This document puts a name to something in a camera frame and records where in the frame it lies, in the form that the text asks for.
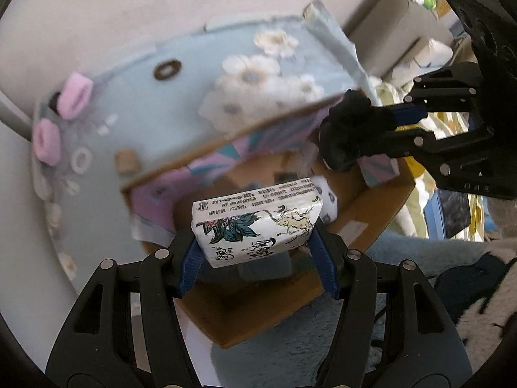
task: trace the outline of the white tissue package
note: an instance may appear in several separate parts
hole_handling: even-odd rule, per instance
[[[431,38],[420,38],[391,72],[387,80],[402,87],[415,77],[439,70],[452,58],[452,49]]]
[[[322,208],[310,178],[192,204],[192,230],[214,268],[303,247]]]

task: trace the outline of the brown ring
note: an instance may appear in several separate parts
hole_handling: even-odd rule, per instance
[[[172,70],[169,74],[163,74],[162,70],[165,67],[171,67]],[[176,59],[172,59],[169,61],[162,62],[161,64],[158,64],[154,69],[154,78],[156,80],[167,80],[171,77],[177,75],[182,69],[182,62]]]

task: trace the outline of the pink scrunchie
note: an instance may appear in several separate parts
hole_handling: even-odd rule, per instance
[[[56,166],[61,159],[61,134],[50,119],[43,118],[34,127],[33,148],[36,157],[43,163]]]
[[[66,80],[58,98],[58,112],[61,117],[67,121],[77,118],[90,101],[93,87],[92,80],[73,72]]]

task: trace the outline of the animal illustration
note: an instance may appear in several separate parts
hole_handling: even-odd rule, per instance
[[[311,232],[313,224],[307,217],[307,215],[311,212],[314,207],[307,209],[304,212],[298,212],[294,209],[288,209],[285,206],[279,206],[278,210],[275,210],[275,213],[280,213],[280,217],[275,219],[273,215],[264,210],[270,218],[278,224],[278,226],[282,226],[287,228],[287,233],[289,235],[293,235],[296,232],[301,231],[300,236],[308,235]]]

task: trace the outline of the white ring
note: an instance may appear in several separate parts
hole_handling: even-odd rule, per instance
[[[71,164],[73,171],[78,175],[83,175],[91,165],[91,161],[94,156],[91,154],[86,147],[80,147],[72,154]]]

